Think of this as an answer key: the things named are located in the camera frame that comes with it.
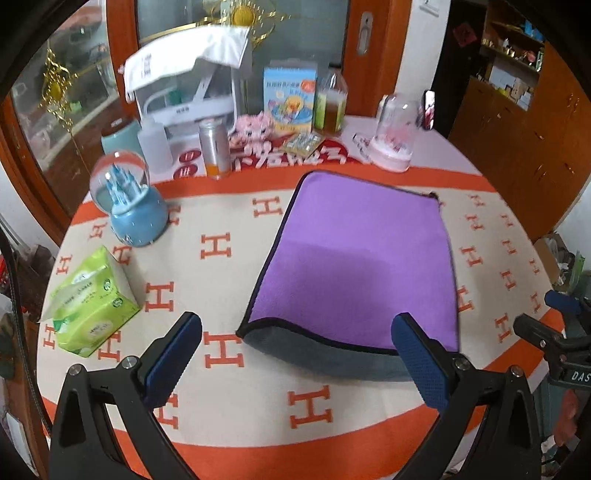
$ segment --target gold decoration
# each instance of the gold decoration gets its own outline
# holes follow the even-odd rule
[[[255,24],[255,10],[250,5],[238,5],[230,17],[232,25],[251,27]]]
[[[76,154],[80,157],[82,164],[86,171],[90,174],[90,170],[86,165],[82,153],[78,148],[78,144],[74,139],[72,128],[74,122],[69,114],[72,111],[70,101],[68,99],[68,90],[72,86],[72,81],[78,78],[75,73],[70,71],[56,62],[56,54],[53,50],[47,48],[47,57],[45,59],[45,73],[43,74],[43,86],[41,87],[41,106],[57,118],[60,125],[66,129],[70,134]]]
[[[251,0],[203,0],[203,9],[208,16],[198,22],[163,30],[140,39],[139,43],[146,45],[157,38],[201,25],[235,25],[251,28],[252,48],[256,48],[271,35],[278,23],[294,18],[293,15],[279,13],[271,0],[257,0],[257,3]]]

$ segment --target wooden cabinet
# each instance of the wooden cabinet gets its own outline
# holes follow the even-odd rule
[[[475,141],[484,126],[493,95],[495,91],[490,85],[474,78],[470,79],[462,106],[449,134],[449,141],[467,158],[472,158],[479,150]]]
[[[449,140],[497,189],[535,241],[555,227],[591,174],[589,132],[591,102],[547,44],[528,111],[471,79]]]

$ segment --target orange border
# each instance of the orange border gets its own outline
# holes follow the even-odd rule
[[[230,175],[223,180],[207,177],[188,177],[158,183],[158,190],[165,200],[210,195],[216,193],[253,193],[269,190],[295,189],[304,173],[310,170],[329,170],[352,177],[371,180],[397,187],[432,187],[458,190],[495,192],[492,185],[481,175],[440,170],[438,168],[411,167],[405,173],[393,173],[374,165],[361,163],[303,165],[249,169]],[[72,225],[106,217],[94,203],[80,205],[72,219]]]
[[[540,321],[558,331],[564,328],[562,315],[556,310],[550,309]],[[504,372],[519,364],[529,377],[542,359],[541,351],[519,339],[486,369]],[[53,417],[56,404],[44,401]],[[481,422],[483,414],[483,408],[475,411],[468,431]],[[174,446],[201,480],[374,480],[402,468],[436,417],[435,410],[421,405],[354,432],[292,445],[210,447],[175,443]],[[117,430],[116,436],[130,467],[148,476],[127,432]]]

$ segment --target tablecloth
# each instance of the tablecloth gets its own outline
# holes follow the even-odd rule
[[[341,137],[326,140],[307,161],[277,151],[280,140],[247,146],[236,172],[219,181],[202,176],[194,139],[174,144],[176,164],[153,178],[168,201],[169,225],[145,248],[122,245],[108,218],[92,203],[82,204],[47,291],[105,245],[123,265],[142,310],[88,359],[61,350],[51,323],[41,325],[38,383],[50,413],[70,365],[104,369],[140,356],[189,310],[202,318],[202,342],[168,404],[154,414],[199,478],[374,480],[398,471],[436,418],[413,383],[315,375],[234,334],[293,190],[312,169],[436,192],[452,245],[460,350],[478,368],[505,371],[520,364],[535,388],[547,367],[541,352],[513,333],[513,319],[528,313],[557,329],[562,319],[543,302],[550,282],[525,231],[488,181],[436,131],[419,134],[406,173],[368,164],[364,151],[375,127],[373,119],[347,117]],[[116,409],[109,413],[130,465],[145,475]],[[473,416],[455,460],[465,457],[482,413]]]

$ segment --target wall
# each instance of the wall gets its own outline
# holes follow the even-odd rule
[[[430,1],[439,5],[439,17],[422,10],[420,6],[424,3],[425,0],[413,0],[396,83],[397,92],[417,100],[433,83],[447,27],[450,0]]]
[[[591,264],[591,187],[587,185],[577,203],[556,231],[572,253],[577,250],[587,259],[586,269]]]
[[[42,245],[57,256],[58,247],[37,223],[31,212],[18,196],[17,191],[12,186],[10,179],[6,175],[4,168],[0,164],[0,215],[14,231],[18,237],[28,246]]]

